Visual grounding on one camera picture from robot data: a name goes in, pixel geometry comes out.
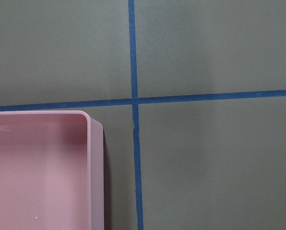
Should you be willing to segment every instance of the gray surface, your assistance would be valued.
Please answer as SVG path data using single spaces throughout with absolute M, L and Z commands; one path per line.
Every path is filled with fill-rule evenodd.
M 131 97 L 127 0 L 0 0 L 0 105 Z
M 135 230 L 135 178 L 131 106 L 73 108 L 104 127 L 105 230 Z
M 139 96 L 286 89 L 286 0 L 135 1 Z
M 286 230 L 286 97 L 140 105 L 146 230 Z

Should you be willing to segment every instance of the blue grid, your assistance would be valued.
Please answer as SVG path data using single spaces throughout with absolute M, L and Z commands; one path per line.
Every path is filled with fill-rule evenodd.
M 20 111 L 20 110 L 41 110 L 41 109 L 63 109 L 78 107 L 97 107 L 114 105 L 132 105 L 132 117 L 134 123 L 133 145 L 134 145 L 134 165 L 135 165 L 135 185 L 136 185 L 136 206 L 138 217 L 138 230 L 143 230 L 143 201 L 142 201 L 142 181 L 141 181 L 141 155 L 140 155 L 140 127 L 139 127 L 139 104 L 153 103 L 173 103 L 173 102 L 193 102 L 208 100 L 227 100 L 241 98 L 263 98 L 263 97 L 283 97 L 286 90 L 255 91 L 255 92 L 230 92 L 212 93 L 197 95 L 178 95 L 165 97 L 138 97 L 137 81 L 137 54 L 135 39 L 135 15 L 134 0 L 128 0 L 129 11 L 129 38 L 130 38 L 130 61 L 131 61 L 131 98 L 82 101 L 82 102 L 63 102 L 63 103 L 41 103 L 0 106 L 0 111 Z

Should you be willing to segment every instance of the pink box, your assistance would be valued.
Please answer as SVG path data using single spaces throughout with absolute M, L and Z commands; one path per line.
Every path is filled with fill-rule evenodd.
M 103 127 L 82 111 L 0 112 L 0 230 L 103 230 Z

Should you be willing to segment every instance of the blue line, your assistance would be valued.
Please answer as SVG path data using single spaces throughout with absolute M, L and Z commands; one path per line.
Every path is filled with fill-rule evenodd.
M 131 67 L 131 98 L 133 118 L 133 148 L 135 168 L 135 193 L 138 216 L 138 230 L 143 230 L 143 202 L 142 202 L 142 181 L 141 181 L 141 153 L 140 153 L 140 125 L 138 105 L 138 76 L 137 76 L 137 52 L 135 40 L 135 16 L 134 0 L 128 0 L 129 14 L 129 43 L 130 43 L 130 67 Z
M 44 104 L 24 104 L 0 106 L 0 111 L 20 111 L 20 110 L 40 110 L 40 109 L 62 109 L 78 107 L 96 107 L 109 105 L 127 105 L 132 104 L 131 99 L 113 99 L 85 102 L 61 102 L 61 103 L 44 103 Z
M 285 96 L 286 96 L 286 90 L 228 92 L 228 93 L 198 94 L 198 95 L 184 95 L 184 96 L 146 97 L 146 98 L 139 98 L 139 104 L 193 102 L 193 101 L 209 101 L 209 100 L 225 100 L 225 99 L 241 99 L 241 98 L 260 98 L 260 97 L 285 97 Z

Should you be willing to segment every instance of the vertical blue line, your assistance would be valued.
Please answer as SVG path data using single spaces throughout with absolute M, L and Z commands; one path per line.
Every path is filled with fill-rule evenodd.
M 137 52 L 135 41 L 135 17 L 134 0 L 128 0 L 129 14 L 129 43 L 130 43 L 130 67 L 131 67 L 131 98 L 133 118 L 133 149 L 135 168 L 135 193 L 138 216 L 138 230 L 143 230 L 143 202 L 141 181 L 141 153 L 140 153 L 140 127 L 139 127 L 139 105 L 138 105 L 138 77 L 137 77 Z

